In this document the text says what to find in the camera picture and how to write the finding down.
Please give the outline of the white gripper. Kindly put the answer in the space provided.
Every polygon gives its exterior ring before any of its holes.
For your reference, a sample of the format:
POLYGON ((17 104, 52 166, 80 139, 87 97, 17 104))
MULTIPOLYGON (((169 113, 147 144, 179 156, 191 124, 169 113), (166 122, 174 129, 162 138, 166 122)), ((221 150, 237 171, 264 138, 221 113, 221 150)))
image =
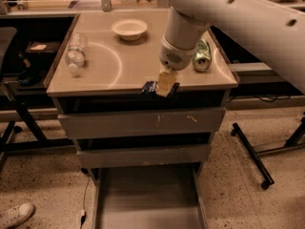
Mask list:
POLYGON ((160 62, 164 65, 160 68, 156 93, 167 97, 176 83, 177 71, 188 67, 193 59, 194 50, 182 50, 171 45, 165 37, 161 39, 159 53, 160 62))

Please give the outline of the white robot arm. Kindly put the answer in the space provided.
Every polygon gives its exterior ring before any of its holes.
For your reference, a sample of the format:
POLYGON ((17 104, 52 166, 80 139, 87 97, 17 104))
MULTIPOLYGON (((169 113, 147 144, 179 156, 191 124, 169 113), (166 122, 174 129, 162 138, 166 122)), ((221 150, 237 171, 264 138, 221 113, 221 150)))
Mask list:
POLYGON ((187 68, 203 32, 215 26, 305 93, 304 12, 268 0, 167 1, 163 65, 187 68))

